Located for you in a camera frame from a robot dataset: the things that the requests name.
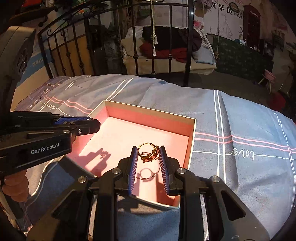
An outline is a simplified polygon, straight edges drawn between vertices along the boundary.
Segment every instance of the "pink box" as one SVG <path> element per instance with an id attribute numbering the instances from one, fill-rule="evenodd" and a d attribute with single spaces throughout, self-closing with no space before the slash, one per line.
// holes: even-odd
<path id="1" fill-rule="evenodd" d="M 117 167 L 119 160 L 129 157 L 133 146 L 145 142 L 164 146 L 169 157 L 189 169 L 196 119 L 149 108 L 103 101 L 90 115 L 98 119 L 101 129 L 96 134 L 79 136 L 67 156 L 95 176 Z M 150 151 L 144 145 L 141 151 Z M 138 157 L 136 176 L 150 177 L 159 168 L 157 160 L 143 163 Z M 179 197 L 167 196 L 161 171 L 149 179 L 135 179 L 132 194 L 145 202 L 178 208 Z"/>

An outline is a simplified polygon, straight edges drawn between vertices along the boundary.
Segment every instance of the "finger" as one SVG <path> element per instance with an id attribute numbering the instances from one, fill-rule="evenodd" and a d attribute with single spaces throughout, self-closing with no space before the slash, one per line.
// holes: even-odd
<path id="1" fill-rule="evenodd" d="M 15 185 L 15 186 L 8 186 L 8 185 L 4 185 L 2 187 L 2 191 L 8 195 L 8 196 L 18 196 L 21 193 L 24 192 L 24 190 L 26 190 L 26 188 L 29 186 L 29 181 L 28 179 L 25 177 L 24 180 Z"/>
<path id="2" fill-rule="evenodd" d="M 6 176 L 4 178 L 5 184 L 8 186 L 15 186 L 20 184 L 24 180 L 26 172 L 27 170 L 23 170 L 18 173 Z"/>
<path id="3" fill-rule="evenodd" d="M 29 195 L 29 188 L 27 187 L 23 193 L 17 196 L 11 196 L 11 199 L 16 202 L 25 202 L 28 198 L 28 195 Z"/>

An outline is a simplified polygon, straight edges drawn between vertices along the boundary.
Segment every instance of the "genrobot.ai logo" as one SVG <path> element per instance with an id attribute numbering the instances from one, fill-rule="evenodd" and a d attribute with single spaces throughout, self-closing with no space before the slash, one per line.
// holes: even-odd
<path id="1" fill-rule="evenodd" d="M 50 150 L 50 149 L 53 149 L 53 148 L 56 148 L 56 147 L 59 147 L 59 143 L 52 144 L 50 146 L 41 147 L 41 148 L 36 149 L 36 150 L 31 150 L 31 154 L 36 154 L 36 153 L 43 152 L 43 151 L 46 151 L 46 150 Z"/>

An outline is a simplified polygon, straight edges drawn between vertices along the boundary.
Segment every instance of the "black metal bed frame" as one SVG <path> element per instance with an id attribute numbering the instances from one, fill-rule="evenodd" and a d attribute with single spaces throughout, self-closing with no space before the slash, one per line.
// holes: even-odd
<path id="1" fill-rule="evenodd" d="M 42 58 L 44 60 L 44 65 L 47 71 L 47 74 L 49 76 L 49 78 L 53 78 L 53 74 L 52 71 L 50 69 L 49 66 L 49 62 L 45 53 L 45 48 L 44 48 L 44 43 L 47 42 L 48 47 L 49 47 L 49 51 L 50 51 L 50 55 L 51 55 L 51 59 L 52 59 L 52 63 L 53 66 L 55 68 L 56 73 L 58 74 L 57 71 L 57 67 L 56 67 L 56 63 L 53 59 L 53 55 L 52 55 L 52 49 L 50 46 L 50 42 L 49 39 L 50 38 L 54 38 L 55 40 L 55 44 L 56 44 L 56 50 L 58 53 L 58 57 L 59 57 L 59 61 L 62 67 L 62 72 L 64 73 L 64 75 L 66 75 L 66 69 L 64 67 L 63 61 L 62 61 L 62 57 L 61 57 L 61 53 L 59 51 L 59 45 L 57 42 L 57 34 L 58 33 L 62 33 L 63 38 L 64 38 L 64 45 L 66 48 L 66 56 L 69 60 L 69 64 L 70 64 L 70 68 L 71 68 L 71 72 L 74 76 L 76 76 L 73 65 L 72 65 L 72 61 L 70 58 L 70 51 L 68 48 L 68 42 L 66 40 L 66 35 L 65 35 L 65 29 L 66 28 L 70 28 L 72 26 L 73 29 L 73 35 L 74 35 L 74 41 L 75 41 L 75 46 L 76 46 L 76 50 L 77 50 L 77 55 L 78 55 L 78 59 L 79 59 L 79 67 L 81 68 L 81 73 L 85 74 L 84 71 L 84 63 L 82 62 L 81 59 L 81 55 L 80 55 L 80 51 L 79 51 L 79 47 L 78 47 L 78 42 L 77 42 L 77 36 L 76 36 L 76 31 L 75 31 L 75 24 L 81 21 L 84 21 L 84 26 L 85 26 L 85 34 L 86 34 L 86 40 L 87 40 L 87 49 L 89 51 L 90 54 L 90 59 L 91 59 L 91 64 L 92 64 L 92 68 L 93 68 L 93 72 L 94 74 L 96 74 L 95 68 L 94 68 L 94 53 L 93 53 L 93 49 L 92 46 L 90 44 L 90 33 L 89 33 L 89 23 L 88 23 L 88 18 L 93 18 L 95 16 L 99 16 L 103 13 L 106 12 L 110 12 L 113 11 L 113 16 L 114 16 L 114 23 L 115 25 L 117 24 L 117 21 L 115 21 L 115 19 L 119 16 L 117 16 L 116 11 L 119 9 L 123 9 L 123 8 L 131 8 L 131 19 L 132 19 L 132 30 L 133 30 L 133 45 L 134 45 L 134 60 L 135 60 L 135 67 L 136 67 L 136 75 L 139 75 L 139 70 L 138 70 L 138 53 L 137 53 L 137 48 L 136 48 L 136 33 L 135 33 L 135 21 L 134 21 L 134 7 L 135 6 L 150 6 L 150 22 L 151 22 L 151 26 L 152 26 L 152 8 L 151 8 L 151 2 L 147 1 L 146 2 L 141 2 L 141 3 L 132 3 L 129 5 L 124 5 L 124 6 L 116 6 L 114 8 L 109 8 L 109 9 L 103 9 L 103 10 L 99 10 L 99 11 L 93 11 L 92 6 L 100 6 L 100 4 L 102 5 L 103 1 L 89 1 L 83 4 L 80 4 L 76 7 L 73 7 L 70 11 L 64 13 L 63 15 L 61 15 L 60 17 L 56 18 L 54 21 L 52 21 L 50 24 L 48 24 L 45 28 L 43 28 L 39 33 L 38 33 L 38 43 L 41 49 L 41 54 L 42 54 Z M 191 65 L 191 56 L 192 56 L 192 42 L 193 42 L 193 18 L 194 18 L 194 0 L 188 0 L 188 4 L 181 4 L 181 3 L 164 3 L 164 0 L 161 0 L 159 2 L 153 2 L 153 5 L 167 5 L 170 8 L 170 49 L 169 49 L 169 70 L 168 73 L 170 75 L 171 73 L 171 62 L 172 62 L 172 55 L 171 55 L 171 51 L 172 51 L 172 6 L 179 6 L 179 7 L 187 7 L 188 8 L 188 46 L 187 46 L 187 56 L 186 56 L 186 66 L 185 66 L 185 73 L 184 73 L 184 79 L 183 79 L 183 86 L 187 87 L 188 86 L 188 81 L 189 81 L 189 73 L 190 73 L 190 65 Z M 74 20 L 73 16 L 76 15 L 80 10 L 84 9 L 84 8 L 88 8 L 89 12 L 85 12 L 85 14 L 83 15 L 83 18 L 80 18 L 78 20 Z M 51 27 L 56 24 L 57 22 L 59 22 L 60 20 L 64 20 L 64 22 L 57 28 L 55 29 L 52 33 L 51 33 Z M 42 36 L 42 34 L 47 31 L 47 37 L 44 38 Z M 151 76 L 154 77 L 155 76 L 155 69 L 154 69 L 154 57 L 152 57 L 152 72 L 151 72 Z"/>

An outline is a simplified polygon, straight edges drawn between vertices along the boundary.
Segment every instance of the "screw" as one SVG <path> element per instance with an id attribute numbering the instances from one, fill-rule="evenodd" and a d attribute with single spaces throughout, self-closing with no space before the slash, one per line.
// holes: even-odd
<path id="1" fill-rule="evenodd" d="M 179 174 L 184 174 L 185 172 L 186 172 L 186 169 L 185 168 L 178 168 L 177 169 L 177 172 L 179 173 Z"/>
<path id="2" fill-rule="evenodd" d="M 82 176 L 82 177 L 79 177 L 79 178 L 78 178 L 78 182 L 79 182 L 79 183 L 85 183 L 86 180 L 87 180 L 87 177 L 85 177 L 85 176 Z"/>
<path id="3" fill-rule="evenodd" d="M 215 182 L 215 183 L 220 182 L 220 178 L 219 178 L 218 176 L 212 176 L 212 177 L 211 177 L 211 180 L 212 180 L 213 182 Z"/>
<path id="4" fill-rule="evenodd" d="M 121 170 L 118 167 L 115 167 L 115 168 L 112 169 L 113 174 L 119 174 L 120 172 L 121 172 Z"/>

